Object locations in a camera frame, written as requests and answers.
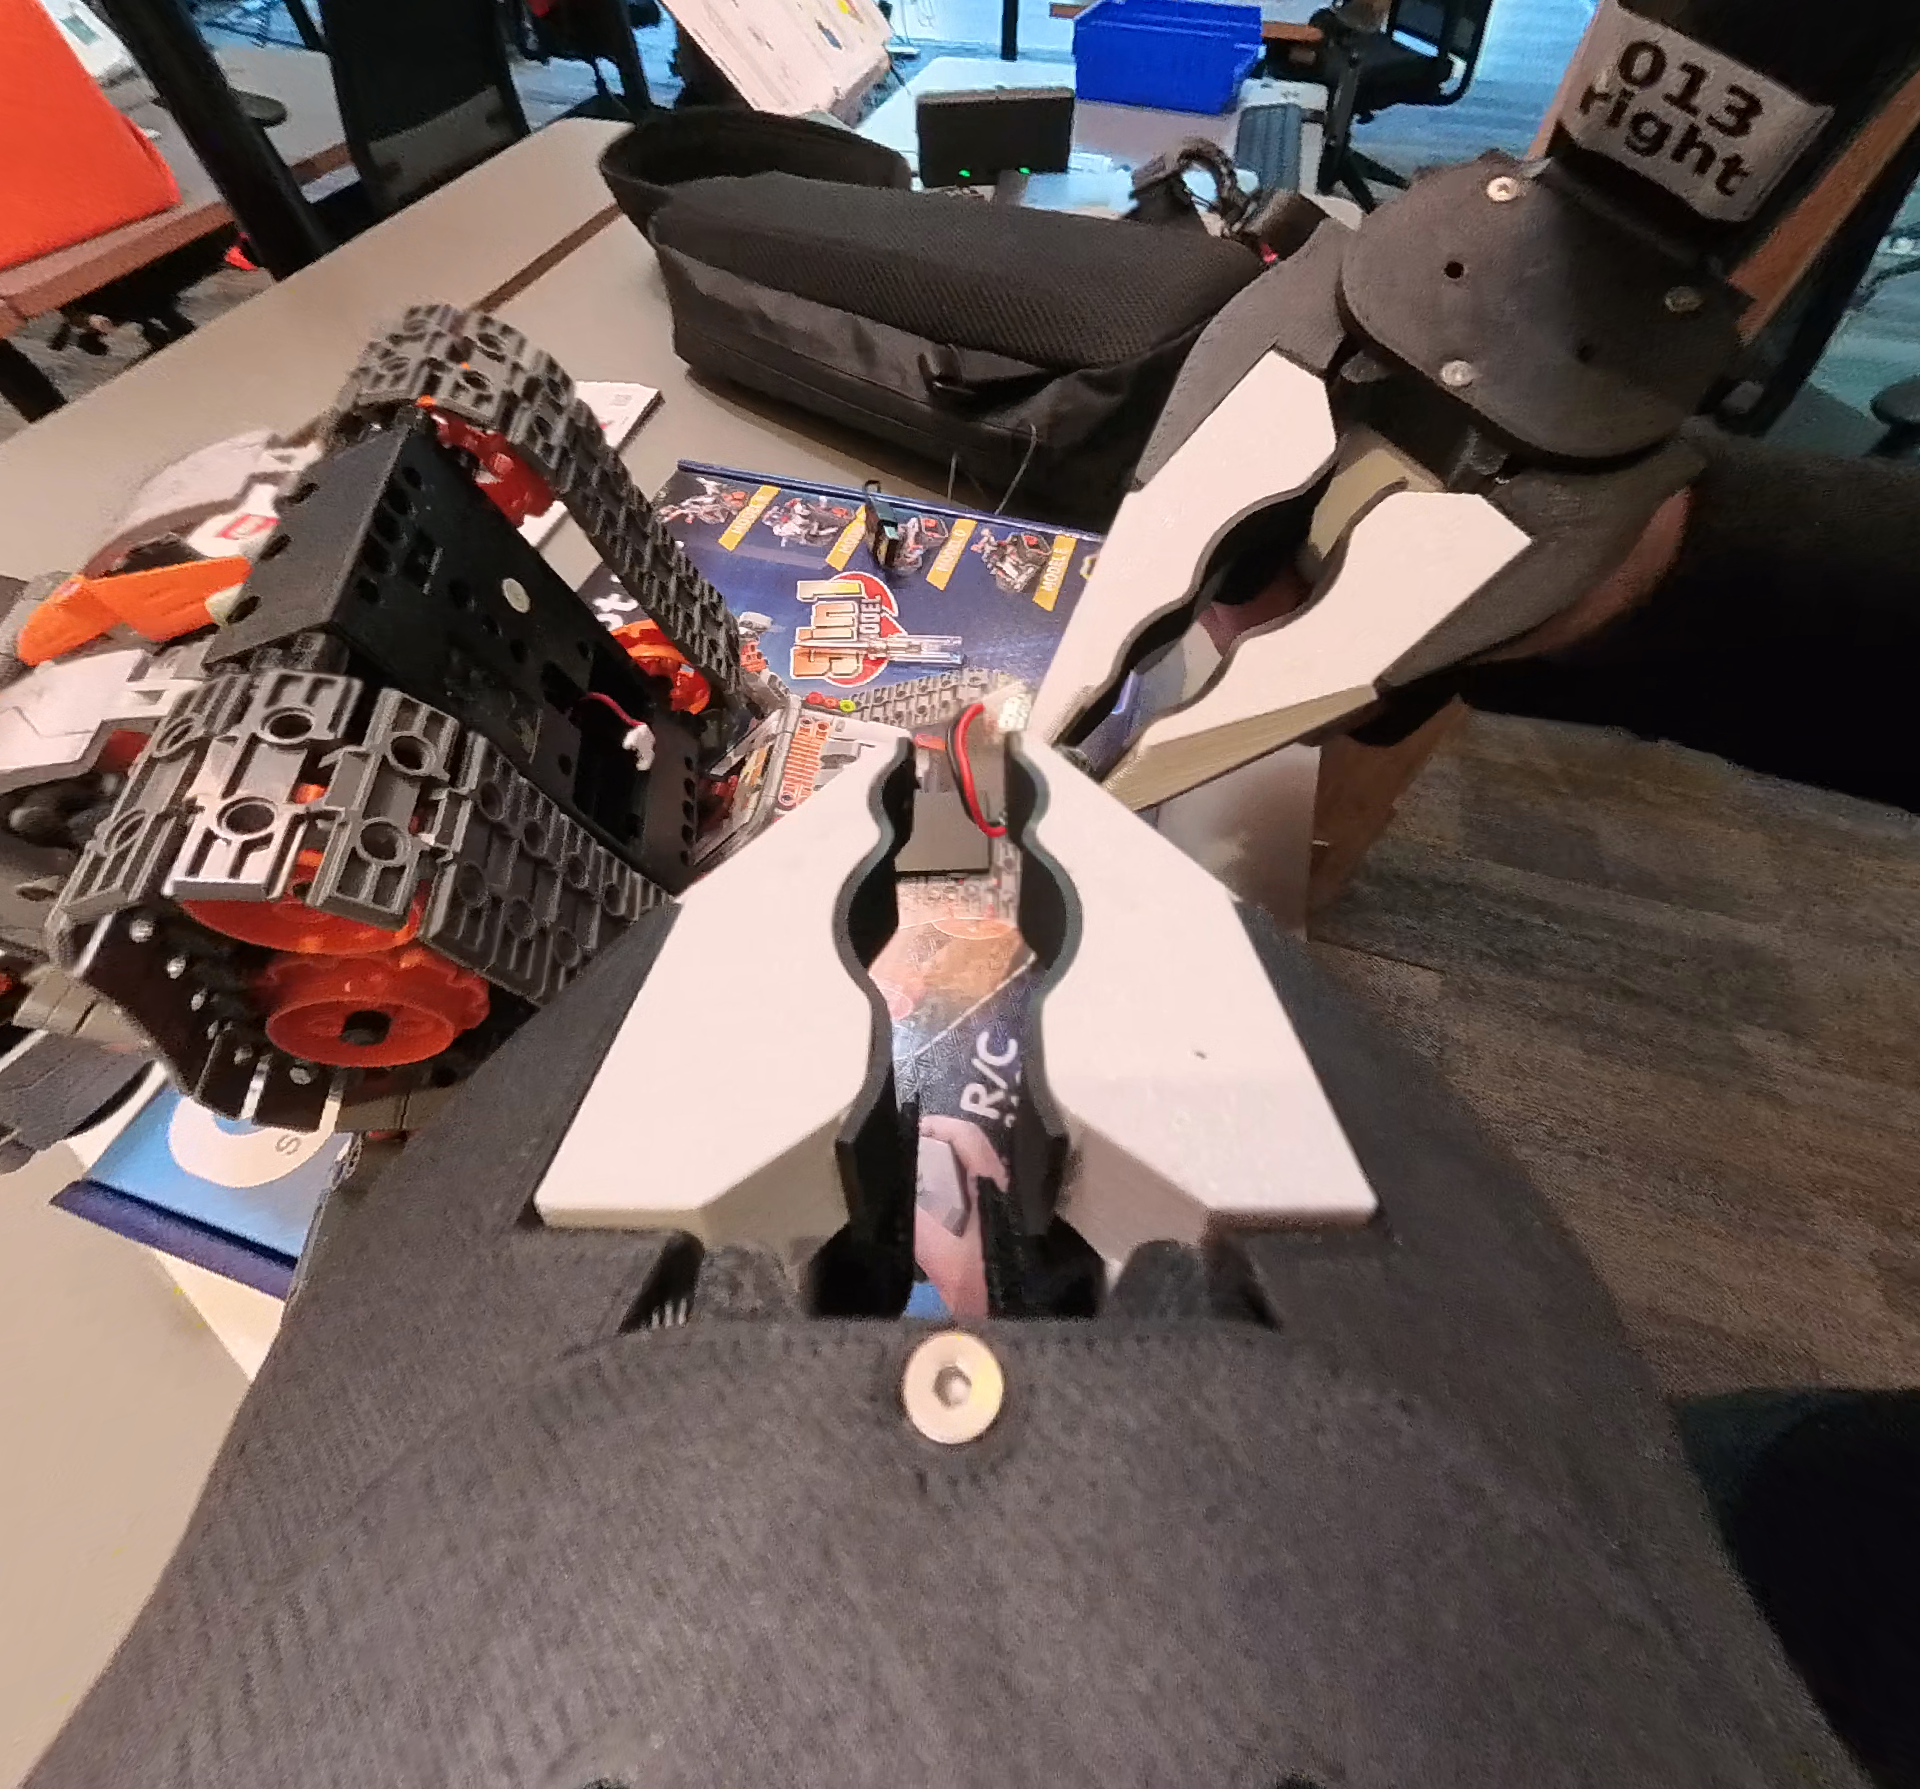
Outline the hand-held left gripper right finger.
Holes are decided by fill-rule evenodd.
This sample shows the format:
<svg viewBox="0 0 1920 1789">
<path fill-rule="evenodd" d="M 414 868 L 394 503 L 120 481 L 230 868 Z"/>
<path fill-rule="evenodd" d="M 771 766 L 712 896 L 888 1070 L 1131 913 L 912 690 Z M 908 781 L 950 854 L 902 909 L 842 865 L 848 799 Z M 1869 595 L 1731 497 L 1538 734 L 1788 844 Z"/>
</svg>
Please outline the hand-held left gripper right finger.
<svg viewBox="0 0 1920 1789">
<path fill-rule="evenodd" d="M 1015 1218 L 1099 1258 L 1358 1228 L 1378 1199 L 1283 1002 L 1273 930 L 1042 741 L 1006 750 L 1035 978 Z"/>
</svg>

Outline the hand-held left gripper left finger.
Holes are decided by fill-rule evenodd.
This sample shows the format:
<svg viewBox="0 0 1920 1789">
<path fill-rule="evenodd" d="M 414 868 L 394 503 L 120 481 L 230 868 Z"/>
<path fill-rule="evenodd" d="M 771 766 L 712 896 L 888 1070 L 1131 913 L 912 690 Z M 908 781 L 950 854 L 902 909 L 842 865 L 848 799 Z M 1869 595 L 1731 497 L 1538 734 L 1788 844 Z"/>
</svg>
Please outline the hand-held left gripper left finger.
<svg viewBox="0 0 1920 1789">
<path fill-rule="evenodd" d="M 536 1190 L 551 1228 L 806 1258 L 911 1241 L 915 1151 L 871 963 L 895 930 L 911 747 L 865 747 L 666 923 Z"/>
</svg>

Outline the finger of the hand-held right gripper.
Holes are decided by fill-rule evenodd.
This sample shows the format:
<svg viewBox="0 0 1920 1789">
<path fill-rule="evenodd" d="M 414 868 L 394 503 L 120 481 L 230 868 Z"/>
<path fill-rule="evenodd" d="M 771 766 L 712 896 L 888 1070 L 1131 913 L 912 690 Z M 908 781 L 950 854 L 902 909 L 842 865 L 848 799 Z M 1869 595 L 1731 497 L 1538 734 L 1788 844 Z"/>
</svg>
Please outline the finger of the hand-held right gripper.
<svg viewBox="0 0 1920 1789">
<path fill-rule="evenodd" d="M 1529 543 L 1477 495 L 1381 499 L 1339 540 L 1307 604 L 1245 633 L 1196 696 L 1139 734 L 1107 789 L 1131 810 L 1154 808 L 1353 719 Z"/>
<path fill-rule="evenodd" d="M 1035 696 L 1041 741 L 1081 741 L 1125 680 L 1192 622 L 1236 535 L 1321 485 L 1336 431 L 1321 372 L 1281 351 L 1229 370 L 1195 351 L 1116 507 L 1091 580 Z"/>
</svg>

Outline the tracked building-block toy robot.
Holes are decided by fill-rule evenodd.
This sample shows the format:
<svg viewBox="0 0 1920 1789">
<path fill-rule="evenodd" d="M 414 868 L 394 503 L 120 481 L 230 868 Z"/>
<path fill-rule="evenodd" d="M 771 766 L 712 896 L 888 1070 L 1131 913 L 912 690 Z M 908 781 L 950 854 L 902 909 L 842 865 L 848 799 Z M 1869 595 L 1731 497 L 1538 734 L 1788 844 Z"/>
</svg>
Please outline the tracked building-block toy robot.
<svg viewBox="0 0 1920 1789">
<path fill-rule="evenodd" d="M 149 1068 L 418 1128 L 692 879 L 744 627 L 562 365 L 407 308 L 3 581 L 3 1164 Z"/>
</svg>

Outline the person's right forearm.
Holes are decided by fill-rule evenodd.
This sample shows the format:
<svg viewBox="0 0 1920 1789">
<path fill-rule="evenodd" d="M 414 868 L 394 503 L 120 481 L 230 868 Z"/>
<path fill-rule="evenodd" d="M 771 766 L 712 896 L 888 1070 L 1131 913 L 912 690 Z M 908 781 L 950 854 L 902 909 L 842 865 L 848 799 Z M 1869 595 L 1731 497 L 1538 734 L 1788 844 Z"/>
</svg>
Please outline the person's right forearm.
<svg viewBox="0 0 1920 1789">
<path fill-rule="evenodd" d="M 1653 595 L 1559 655 L 1535 633 L 1463 671 L 1463 699 L 1915 813 L 1915 461 L 1692 438 L 1692 522 Z"/>
</svg>

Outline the person's right hand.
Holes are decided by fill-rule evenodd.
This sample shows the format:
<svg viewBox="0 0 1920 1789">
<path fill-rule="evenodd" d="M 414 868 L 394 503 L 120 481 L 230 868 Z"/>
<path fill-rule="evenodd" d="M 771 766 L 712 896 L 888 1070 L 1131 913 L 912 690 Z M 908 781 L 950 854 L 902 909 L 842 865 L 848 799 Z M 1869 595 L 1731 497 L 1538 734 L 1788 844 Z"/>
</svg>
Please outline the person's right hand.
<svg viewBox="0 0 1920 1789">
<path fill-rule="evenodd" d="M 1673 495 L 1646 524 L 1619 567 L 1536 633 L 1547 655 L 1591 643 L 1641 607 L 1679 562 L 1693 507 L 1693 489 Z"/>
</svg>

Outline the black office chair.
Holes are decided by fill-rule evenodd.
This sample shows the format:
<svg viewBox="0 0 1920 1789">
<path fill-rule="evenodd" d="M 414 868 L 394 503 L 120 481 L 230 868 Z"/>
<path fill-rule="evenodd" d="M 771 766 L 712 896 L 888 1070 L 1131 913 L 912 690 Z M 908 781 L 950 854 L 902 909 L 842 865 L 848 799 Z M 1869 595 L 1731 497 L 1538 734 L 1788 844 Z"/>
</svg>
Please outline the black office chair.
<svg viewBox="0 0 1920 1789">
<path fill-rule="evenodd" d="M 1472 82 L 1495 0 L 1386 0 L 1368 20 L 1359 0 L 1332 0 L 1307 25 L 1319 42 L 1309 81 L 1327 93 L 1317 189 L 1349 191 L 1374 209 L 1374 185 L 1407 188 L 1407 177 L 1361 154 L 1356 122 L 1397 105 L 1445 106 Z"/>
</svg>

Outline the blue robot kit box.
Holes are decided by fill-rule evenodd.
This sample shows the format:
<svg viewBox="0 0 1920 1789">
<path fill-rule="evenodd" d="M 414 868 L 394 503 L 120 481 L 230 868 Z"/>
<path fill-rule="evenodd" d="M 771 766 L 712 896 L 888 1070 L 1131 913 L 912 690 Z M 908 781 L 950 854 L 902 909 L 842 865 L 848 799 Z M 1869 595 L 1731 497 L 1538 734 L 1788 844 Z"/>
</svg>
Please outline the blue robot kit box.
<svg viewBox="0 0 1920 1789">
<path fill-rule="evenodd" d="M 898 934 L 874 981 L 901 1093 L 923 1117 L 921 1204 L 960 1233 L 972 1199 L 960 1144 L 1007 1151 L 1021 1096 L 1029 961 L 1017 857 L 989 828 L 996 753 L 1025 719 L 1099 541 L 711 463 L 679 466 L 659 508 L 744 627 L 747 685 L 765 701 L 703 779 L 692 877 L 823 789 L 877 728 L 915 745 Z M 152 1079 L 81 1132 L 82 1176 L 55 1207 L 286 1297 L 324 1179 L 347 1174 L 349 1150 L 374 1137 L 230 1121 Z"/>
</svg>

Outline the black bag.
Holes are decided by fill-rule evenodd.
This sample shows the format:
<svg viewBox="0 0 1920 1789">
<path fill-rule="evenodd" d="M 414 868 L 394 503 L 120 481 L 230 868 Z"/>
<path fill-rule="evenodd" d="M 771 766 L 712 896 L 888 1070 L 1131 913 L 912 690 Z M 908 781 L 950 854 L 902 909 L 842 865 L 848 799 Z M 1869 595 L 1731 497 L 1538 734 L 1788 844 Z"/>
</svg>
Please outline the black bag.
<svg viewBox="0 0 1920 1789">
<path fill-rule="evenodd" d="M 1263 270 L 1196 218 L 918 191 L 893 149 L 747 106 L 636 122 L 600 173 L 699 380 L 1085 532 L 1112 526 L 1199 335 Z"/>
</svg>

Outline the black box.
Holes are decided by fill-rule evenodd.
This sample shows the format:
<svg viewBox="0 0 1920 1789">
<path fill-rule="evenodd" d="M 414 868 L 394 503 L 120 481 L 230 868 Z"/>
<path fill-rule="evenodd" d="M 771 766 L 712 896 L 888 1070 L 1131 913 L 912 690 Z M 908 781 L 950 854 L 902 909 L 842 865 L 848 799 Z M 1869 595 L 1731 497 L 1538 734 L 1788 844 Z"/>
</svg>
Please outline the black box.
<svg viewBox="0 0 1920 1789">
<path fill-rule="evenodd" d="M 915 120 L 925 191 L 994 189 L 1006 175 L 1023 181 L 1070 167 L 1074 87 L 925 93 Z"/>
</svg>

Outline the large blue storage bin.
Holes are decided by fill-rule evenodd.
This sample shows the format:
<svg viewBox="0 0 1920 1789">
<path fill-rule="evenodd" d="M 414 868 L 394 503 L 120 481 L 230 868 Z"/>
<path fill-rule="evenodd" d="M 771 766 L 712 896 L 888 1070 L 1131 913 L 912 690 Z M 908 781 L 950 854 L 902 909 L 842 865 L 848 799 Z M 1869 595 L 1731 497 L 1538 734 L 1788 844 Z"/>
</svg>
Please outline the large blue storage bin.
<svg viewBox="0 0 1920 1789">
<path fill-rule="evenodd" d="M 1220 117 L 1261 66 L 1263 14 L 1220 0 L 1095 0 L 1074 18 L 1080 100 Z"/>
</svg>

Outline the person's dark clothing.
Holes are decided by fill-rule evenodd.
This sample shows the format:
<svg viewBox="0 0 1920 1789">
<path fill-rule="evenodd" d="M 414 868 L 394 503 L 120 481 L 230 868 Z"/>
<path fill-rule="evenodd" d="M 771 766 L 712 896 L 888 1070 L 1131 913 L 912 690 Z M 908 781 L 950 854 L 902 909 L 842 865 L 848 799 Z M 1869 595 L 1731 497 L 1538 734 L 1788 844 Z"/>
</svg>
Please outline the person's dark clothing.
<svg viewBox="0 0 1920 1789">
<path fill-rule="evenodd" d="M 1727 1553 L 1877 1785 L 1918 1782 L 1918 1394 L 1743 1390 L 1673 1405 Z"/>
</svg>

